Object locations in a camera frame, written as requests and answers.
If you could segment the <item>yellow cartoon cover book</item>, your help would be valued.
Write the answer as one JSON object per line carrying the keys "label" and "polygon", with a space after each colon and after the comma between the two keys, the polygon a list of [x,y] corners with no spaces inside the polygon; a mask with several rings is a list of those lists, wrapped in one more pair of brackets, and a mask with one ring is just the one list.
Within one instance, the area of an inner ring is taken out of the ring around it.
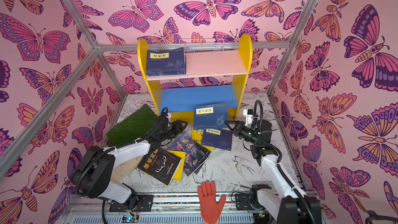
{"label": "yellow cartoon cover book", "polygon": [[205,147],[208,150],[215,150],[214,147],[205,146],[202,144],[203,134],[204,134],[204,130],[192,130],[191,139],[193,141],[195,141],[196,143],[202,145],[203,147]]}

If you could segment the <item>navy book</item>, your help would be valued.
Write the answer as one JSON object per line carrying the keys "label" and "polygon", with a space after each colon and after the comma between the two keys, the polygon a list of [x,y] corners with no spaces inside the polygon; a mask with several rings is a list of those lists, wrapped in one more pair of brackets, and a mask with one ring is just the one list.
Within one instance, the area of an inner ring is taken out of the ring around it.
{"label": "navy book", "polygon": [[176,75],[185,75],[185,69],[178,69],[178,70],[158,70],[158,71],[147,71],[146,76],[149,77],[156,77],[156,76],[176,76]]}
{"label": "navy book", "polygon": [[228,104],[216,103],[197,106],[193,110],[193,129],[223,129],[229,120]]}
{"label": "navy book", "polygon": [[186,55],[184,48],[177,48],[167,51],[147,52],[147,71],[158,70],[186,70]]}
{"label": "navy book", "polygon": [[228,130],[206,129],[202,136],[202,145],[231,151],[232,132]]}

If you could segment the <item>dark purple cover book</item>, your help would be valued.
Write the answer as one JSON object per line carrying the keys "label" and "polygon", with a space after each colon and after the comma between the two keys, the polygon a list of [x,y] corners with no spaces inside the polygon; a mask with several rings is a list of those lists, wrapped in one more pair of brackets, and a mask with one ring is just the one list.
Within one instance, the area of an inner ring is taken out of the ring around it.
{"label": "dark purple cover book", "polygon": [[187,176],[197,174],[210,155],[210,150],[193,141],[186,133],[179,134],[167,150],[185,153],[183,171]]}

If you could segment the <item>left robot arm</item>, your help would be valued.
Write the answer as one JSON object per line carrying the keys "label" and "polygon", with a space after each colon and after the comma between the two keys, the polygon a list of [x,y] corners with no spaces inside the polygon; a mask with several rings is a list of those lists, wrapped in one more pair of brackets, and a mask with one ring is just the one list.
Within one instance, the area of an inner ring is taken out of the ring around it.
{"label": "left robot arm", "polygon": [[162,142],[183,132],[187,125],[186,121],[179,119],[170,122],[168,109],[164,107],[154,120],[153,128],[143,138],[119,146],[89,148],[69,176],[75,185],[75,195],[113,201],[133,209],[138,204],[137,192],[112,179],[117,167],[132,160],[140,162],[143,156],[160,148]]}

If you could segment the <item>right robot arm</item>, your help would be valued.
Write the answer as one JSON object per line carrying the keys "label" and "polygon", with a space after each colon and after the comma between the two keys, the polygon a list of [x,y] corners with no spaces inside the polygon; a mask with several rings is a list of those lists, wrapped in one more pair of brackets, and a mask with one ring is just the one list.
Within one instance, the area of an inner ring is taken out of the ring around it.
{"label": "right robot arm", "polygon": [[245,121],[224,123],[235,137],[251,144],[250,151],[269,176],[271,186],[252,187],[252,205],[264,208],[278,224],[321,224],[320,201],[299,187],[284,169],[282,152],[271,143],[272,124],[255,110],[244,112]]}

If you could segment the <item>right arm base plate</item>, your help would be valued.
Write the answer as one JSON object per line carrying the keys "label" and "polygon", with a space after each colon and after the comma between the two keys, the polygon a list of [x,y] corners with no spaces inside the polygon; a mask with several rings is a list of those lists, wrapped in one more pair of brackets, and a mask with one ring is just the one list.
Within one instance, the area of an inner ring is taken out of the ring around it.
{"label": "right arm base plate", "polygon": [[239,192],[233,195],[233,199],[238,211],[268,212],[268,210],[260,205],[251,194]]}

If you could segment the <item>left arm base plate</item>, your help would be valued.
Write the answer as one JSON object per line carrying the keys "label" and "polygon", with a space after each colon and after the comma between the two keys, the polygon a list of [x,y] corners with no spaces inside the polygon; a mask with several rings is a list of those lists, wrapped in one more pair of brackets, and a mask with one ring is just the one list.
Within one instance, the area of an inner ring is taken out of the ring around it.
{"label": "left arm base plate", "polygon": [[150,212],[153,206],[154,195],[137,195],[129,198],[125,203],[112,201],[109,211],[112,212]]}

